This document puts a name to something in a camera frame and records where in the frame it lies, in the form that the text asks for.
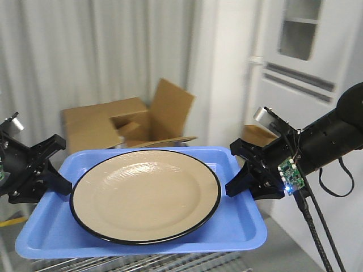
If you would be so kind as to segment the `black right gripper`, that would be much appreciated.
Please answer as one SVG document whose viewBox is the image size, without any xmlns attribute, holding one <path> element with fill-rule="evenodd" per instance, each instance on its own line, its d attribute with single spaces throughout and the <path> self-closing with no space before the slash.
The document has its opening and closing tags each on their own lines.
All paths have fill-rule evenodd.
<svg viewBox="0 0 363 272">
<path fill-rule="evenodd" d="M 250 191 L 255 200 L 281 199 L 287 194 L 277 166 L 288 157 L 297 165 L 297 135 L 284 135 L 259 147 L 240 138 L 230 144 L 232 155 L 245 159 L 241 170 L 225 185 L 227 196 Z"/>
</svg>

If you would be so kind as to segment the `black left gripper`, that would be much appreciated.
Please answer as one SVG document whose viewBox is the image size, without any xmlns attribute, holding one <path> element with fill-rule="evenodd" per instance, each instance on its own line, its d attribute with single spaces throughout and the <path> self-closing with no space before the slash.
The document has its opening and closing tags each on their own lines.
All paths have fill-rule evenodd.
<svg viewBox="0 0 363 272">
<path fill-rule="evenodd" d="M 58 134 L 28 147 L 14 139 L 1 125 L 1 196 L 9 203 L 38 203 L 47 190 L 67 196 L 72 183 L 50 162 L 50 157 L 66 149 Z"/>
</svg>

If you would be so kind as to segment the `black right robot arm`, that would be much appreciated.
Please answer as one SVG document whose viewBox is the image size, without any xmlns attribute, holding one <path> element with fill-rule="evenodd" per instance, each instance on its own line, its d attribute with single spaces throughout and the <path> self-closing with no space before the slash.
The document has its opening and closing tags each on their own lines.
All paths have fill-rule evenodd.
<svg viewBox="0 0 363 272">
<path fill-rule="evenodd" d="M 259 108 L 254 118 L 278 137 L 264 147 L 242 139 L 230 145 L 231 154 L 245 164 L 225 185 L 226 195 L 249 190 L 255 200 L 281 199 L 304 188 L 304 175 L 362 149 L 362 84 L 345 91 L 335 109 L 302 131 L 267 107 Z"/>
</svg>

